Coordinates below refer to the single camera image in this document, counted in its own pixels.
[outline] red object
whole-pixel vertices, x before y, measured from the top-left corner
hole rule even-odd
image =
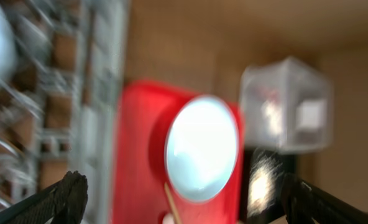
[[[200,94],[152,82],[127,87],[122,95],[117,119],[113,224],[162,223],[170,212],[163,189],[165,138],[179,110]],[[242,122],[238,108],[229,105],[239,130],[238,157],[226,186],[204,203],[189,202],[170,186],[184,224],[232,224],[237,222],[242,174]]]

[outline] clear plastic container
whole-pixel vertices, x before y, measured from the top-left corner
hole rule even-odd
[[[327,79],[293,57],[247,67],[240,95],[245,144],[282,153],[326,147],[332,135],[332,94]]]

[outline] brown wall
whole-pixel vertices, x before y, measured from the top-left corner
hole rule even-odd
[[[368,47],[323,54],[334,84],[334,142],[315,159],[316,185],[368,211]]]

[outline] dish rack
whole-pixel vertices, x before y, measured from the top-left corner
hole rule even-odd
[[[0,210],[38,191],[40,162],[62,160],[88,178],[84,222],[109,221],[114,118],[123,83],[129,4],[128,0],[1,1],[15,35],[17,72],[33,68],[36,78],[31,91],[0,82],[9,95],[0,106],[0,134],[24,118],[32,119],[28,146],[18,148],[0,135],[0,146],[8,151],[0,153],[0,188],[5,182],[10,185],[8,196],[0,189]],[[51,63],[56,35],[76,40],[73,71]],[[70,99],[68,128],[45,128],[49,96]]]

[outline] wooden stick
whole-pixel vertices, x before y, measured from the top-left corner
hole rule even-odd
[[[167,200],[169,201],[170,209],[172,210],[172,213],[173,213],[173,216],[174,216],[174,219],[175,219],[175,223],[176,224],[183,224],[182,220],[180,219],[180,215],[178,214],[178,210],[176,208],[176,205],[174,204],[172,193],[170,193],[169,185],[167,183],[165,183],[165,193],[166,193],[166,196],[167,196]]]

